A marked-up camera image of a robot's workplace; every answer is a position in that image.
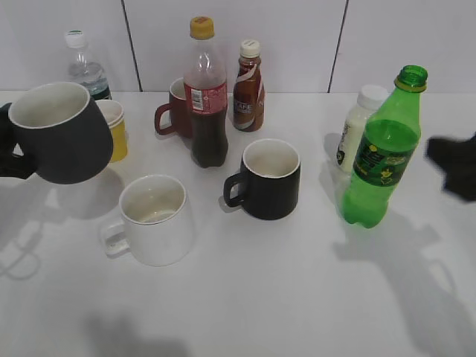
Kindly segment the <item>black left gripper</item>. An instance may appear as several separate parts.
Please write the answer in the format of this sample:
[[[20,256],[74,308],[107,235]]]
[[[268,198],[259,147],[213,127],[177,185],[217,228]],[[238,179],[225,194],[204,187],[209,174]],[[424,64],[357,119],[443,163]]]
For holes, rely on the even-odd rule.
[[[8,116],[10,106],[1,107],[1,177],[27,179],[36,172],[36,164],[29,155],[13,153],[18,141]]]

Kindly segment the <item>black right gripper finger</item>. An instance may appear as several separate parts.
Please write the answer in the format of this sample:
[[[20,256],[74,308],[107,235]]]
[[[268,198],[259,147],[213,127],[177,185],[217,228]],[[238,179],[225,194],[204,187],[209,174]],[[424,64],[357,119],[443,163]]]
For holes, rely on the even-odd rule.
[[[425,155],[442,170],[443,191],[475,202],[475,135],[467,140],[432,136]]]

